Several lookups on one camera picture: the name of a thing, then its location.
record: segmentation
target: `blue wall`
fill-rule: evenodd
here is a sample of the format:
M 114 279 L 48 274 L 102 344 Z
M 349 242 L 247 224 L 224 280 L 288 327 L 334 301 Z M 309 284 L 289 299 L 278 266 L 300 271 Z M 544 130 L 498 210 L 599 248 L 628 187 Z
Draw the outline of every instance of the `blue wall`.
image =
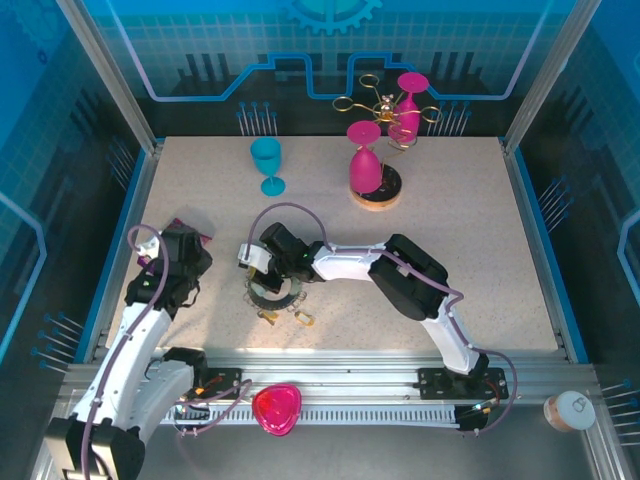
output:
M 636 388 L 640 384 L 638 18 L 640 4 L 635 0 L 602 2 L 521 145 L 599 379 L 610 386 L 631 378 Z M 559 185 L 554 194 L 545 195 L 554 185 Z M 637 468 L 636 457 L 632 455 Z
M 68 358 L 44 316 L 84 323 L 138 146 L 53 0 L 0 0 L 0 65 L 0 478 L 18 479 Z
M 457 108 L 458 118 L 472 112 L 464 134 L 499 135 L 573 4 L 92 0 L 88 5 L 157 135 L 239 135 L 238 104 L 251 101 L 267 101 L 278 111 L 281 134 L 343 134 L 355 117 L 335 117 L 330 101 L 345 93 L 364 93 L 367 101 L 371 92 L 359 91 L 357 84 L 366 72 L 395 91 L 395 79 L 407 70 L 432 83 L 422 105 Z M 463 102 L 471 103 L 463 110 Z M 293 104 L 300 107 L 297 112 Z M 304 121 L 310 116 L 318 121 Z M 181 117 L 193 123 L 172 120 Z
M 57 7 L 38 6 L 42 7 L 40 2 L 21 11 L 0 8 L 0 145 L 15 126 L 49 57 L 69 30 Z
M 640 101 L 639 21 L 640 2 L 637 0 L 605 0 L 593 19 L 593 27 Z

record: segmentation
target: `gear logo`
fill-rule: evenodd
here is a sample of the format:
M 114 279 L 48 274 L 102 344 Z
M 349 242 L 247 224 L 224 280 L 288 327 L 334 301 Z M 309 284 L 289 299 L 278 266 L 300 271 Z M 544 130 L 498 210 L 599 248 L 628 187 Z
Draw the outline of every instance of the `gear logo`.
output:
M 372 10 L 381 6 L 381 0 L 287 0 L 284 7 L 300 28 L 333 35 L 336 30 L 345 34 L 349 27 L 360 28 L 360 22 L 371 20 Z

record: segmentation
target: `blue frame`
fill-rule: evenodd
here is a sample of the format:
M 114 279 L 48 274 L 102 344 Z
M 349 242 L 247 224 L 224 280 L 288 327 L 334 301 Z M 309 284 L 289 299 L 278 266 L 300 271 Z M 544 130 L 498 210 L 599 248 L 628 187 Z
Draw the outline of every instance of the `blue frame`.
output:
M 551 238 L 549 237 L 549 233 L 547 232 L 547 229 L 544 225 L 544 218 L 542 217 L 542 212 L 540 211 L 540 206 L 538 205 L 538 200 L 536 198 L 535 191 L 533 190 L 533 184 L 531 183 L 531 178 L 529 177 L 527 166 L 524 163 L 524 157 L 522 156 L 520 147 L 515 150 L 515 159 L 518 170 L 520 171 L 520 175 L 522 176 L 522 183 L 524 184 L 527 201 L 531 205 L 531 210 L 533 211 L 533 218 L 536 223 L 536 228 L 540 233 L 542 248 L 544 250 L 547 261 L 549 262 L 551 276 L 553 278 L 556 292 L 558 293 L 558 298 L 560 299 L 560 307 L 564 312 L 567 332 L 571 337 L 571 344 L 573 345 L 576 359 L 578 363 L 589 363 L 589 357 L 587 356 L 587 351 L 584 347 L 584 342 L 582 341 L 582 335 L 580 334 L 580 329 L 578 328 L 578 322 L 576 321 L 576 317 L 573 313 L 573 308 L 571 308 L 569 295 L 564 285 L 564 280 L 562 280 L 562 274 L 560 273 L 560 267 L 558 266 L 558 261 L 556 260 L 553 246 L 551 245 Z
M 127 221 L 127 215 L 129 214 L 129 210 L 131 208 L 131 203 L 133 202 L 133 194 L 135 193 L 138 181 L 140 180 L 140 173 L 142 172 L 142 166 L 144 165 L 145 157 L 146 153 L 141 149 L 140 154 L 138 155 L 138 160 L 136 161 L 136 167 L 133 170 L 133 174 L 131 175 L 131 181 L 129 182 L 127 195 L 125 196 L 124 203 L 122 204 L 122 210 L 120 211 L 120 216 L 118 217 L 118 223 L 113 233 L 113 238 L 111 239 L 111 246 L 109 247 L 107 258 L 104 261 L 104 267 L 102 267 L 100 280 L 98 281 L 96 293 L 94 294 L 93 301 L 91 302 L 91 308 L 89 309 L 87 321 L 84 325 L 82 336 L 80 337 L 78 349 L 76 350 L 76 354 L 73 359 L 74 363 L 84 363 L 84 356 L 89 349 L 89 342 L 91 341 L 93 330 L 96 328 L 98 310 L 100 309 L 102 297 L 104 296 L 104 292 L 107 287 L 107 281 L 109 280 L 109 274 L 113 269 L 113 263 L 118 251 L 118 244 L 120 243 L 120 239 L 122 238 L 122 236 L 125 234 L 124 226 Z

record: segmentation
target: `wine glass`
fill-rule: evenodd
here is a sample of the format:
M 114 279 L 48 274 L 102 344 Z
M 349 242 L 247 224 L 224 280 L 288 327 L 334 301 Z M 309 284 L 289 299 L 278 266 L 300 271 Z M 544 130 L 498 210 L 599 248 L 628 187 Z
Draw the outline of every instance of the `wine glass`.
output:
M 284 192 L 284 180 L 275 176 L 282 164 L 280 142 L 273 137 L 258 138 L 251 144 L 251 156 L 258 171 L 268 177 L 260 186 L 262 193 L 276 197 Z

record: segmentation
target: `metal bracket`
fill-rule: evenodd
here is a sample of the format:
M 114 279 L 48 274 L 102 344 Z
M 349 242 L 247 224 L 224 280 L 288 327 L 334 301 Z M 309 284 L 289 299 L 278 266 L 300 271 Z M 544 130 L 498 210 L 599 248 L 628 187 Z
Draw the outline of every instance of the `metal bracket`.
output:
M 487 368 L 478 386 L 471 391 L 456 388 L 455 381 L 444 368 L 420 368 L 417 373 L 418 382 L 413 387 L 420 390 L 420 400 L 489 400 L 496 396 L 495 391 L 500 400 L 509 398 L 507 380 L 501 368 Z

